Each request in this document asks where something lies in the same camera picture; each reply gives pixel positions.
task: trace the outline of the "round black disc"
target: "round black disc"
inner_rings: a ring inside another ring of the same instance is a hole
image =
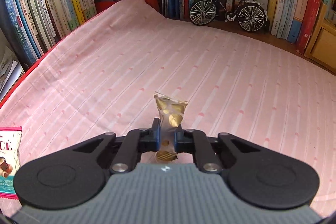
[[[13,185],[21,203],[60,210],[93,198],[104,187],[105,177],[85,153],[52,154],[23,165]]]
[[[274,153],[249,153],[229,172],[228,183],[246,202],[286,210],[309,204],[320,179],[308,164]]]

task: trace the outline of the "pink snack package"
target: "pink snack package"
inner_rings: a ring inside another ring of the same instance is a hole
[[[13,179],[20,168],[21,135],[22,127],[0,128],[0,198],[17,199]]]

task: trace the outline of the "candy wrapper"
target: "candy wrapper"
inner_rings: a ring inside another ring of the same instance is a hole
[[[13,178],[20,168],[22,127],[0,128],[0,198],[17,199]]]
[[[177,159],[174,149],[174,133],[181,124],[188,102],[170,98],[161,93],[154,93],[160,118],[161,141],[156,153],[156,161],[159,163],[170,162]]]

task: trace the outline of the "gold candy wrapper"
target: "gold candy wrapper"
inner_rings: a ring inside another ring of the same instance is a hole
[[[179,101],[163,95],[154,93],[157,109],[160,118],[161,143],[156,153],[157,162],[170,162],[177,159],[174,150],[174,132],[181,124],[188,102]]]

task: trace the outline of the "pink bedsheet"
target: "pink bedsheet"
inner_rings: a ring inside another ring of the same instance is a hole
[[[321,180],[312,207],[336,209],[336,78],[263,42],[165,19],[143,0],[118,2],[60,42],[1,108],[0,125],[23,127],[23,165],[149,127],[154,91],[189,101],[184,128],[230,132],[307,162]],[[0,207],[11,215],[20,204]]]

